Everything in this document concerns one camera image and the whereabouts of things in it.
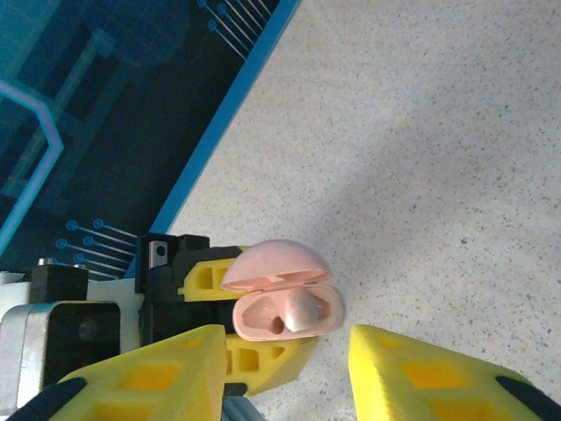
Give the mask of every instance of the table surface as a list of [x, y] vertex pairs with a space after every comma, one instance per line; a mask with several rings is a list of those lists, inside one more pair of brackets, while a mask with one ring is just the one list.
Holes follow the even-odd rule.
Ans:
[[303, 0], [171, 229], [332, 265], [346, 322], [267, 419], [355, 419], [355, 324], [561, 402], [560, 68], [557, 0]]

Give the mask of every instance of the open charging case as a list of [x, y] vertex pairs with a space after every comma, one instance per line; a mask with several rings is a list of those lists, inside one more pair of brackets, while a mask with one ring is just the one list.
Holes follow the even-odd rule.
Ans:
[[[233, 261], [222, 280], [222, 289], [248, 292], [234, 306], [236, 333], [245, 340], [264, 341], [334, 331], [343, 322], [343, 305], [333, 288], [319, 283], [331, 276], [327, 263], [314, 250], [295, 241], [270, 240], [247, 249]], [[309, 328], [292, 332], [285, 316], [302, 314], [302, 300], [295, 299], [296, 292], [303, 292], [309, 297], [307, 303], [317, 306], [312, 310], [318, 318]]]

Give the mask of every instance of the white speckled surface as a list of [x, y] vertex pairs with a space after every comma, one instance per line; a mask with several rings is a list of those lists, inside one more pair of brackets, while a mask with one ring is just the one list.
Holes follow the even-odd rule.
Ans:
[[303, 1], [172, 230], [299, 240], [337, 274], [347, 321], [253, 399], [271, 421], [355, 418], [358, 323], [561, 402], [561, 4], [396, 3]]

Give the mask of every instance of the earbud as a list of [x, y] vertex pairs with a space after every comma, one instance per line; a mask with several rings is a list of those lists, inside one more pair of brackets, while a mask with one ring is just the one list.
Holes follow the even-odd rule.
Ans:
[[320, 309], [307, 288], [293, 287], [287, 293], [279, 317], [291, 332], [301, 332], [320, 322]]

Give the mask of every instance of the blue edge strip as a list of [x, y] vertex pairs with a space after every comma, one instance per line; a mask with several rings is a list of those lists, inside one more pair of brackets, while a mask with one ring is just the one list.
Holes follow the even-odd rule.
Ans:
[[[175, 221], [191, 189], [204, 170], [207, 161], [244, 101], [249, 89], [257, 79], [259, 72], [265, 66], [288, 22], [298, 8], [300, 1], [280, 0], [236, 79], [234, 79], [234, 83], [230, 86], [228, 93], [218, 107], [215, 116], [210, 120], [207, 130], [204, 132], [187, 165], [177, 179], [174, 188], [164, 202], [160, 213], [152, 224], [150, 232], [167, 232]], [[135, 266], [136, 261], [133, 260], [124, 274], [125, 278], [134, 277]]]

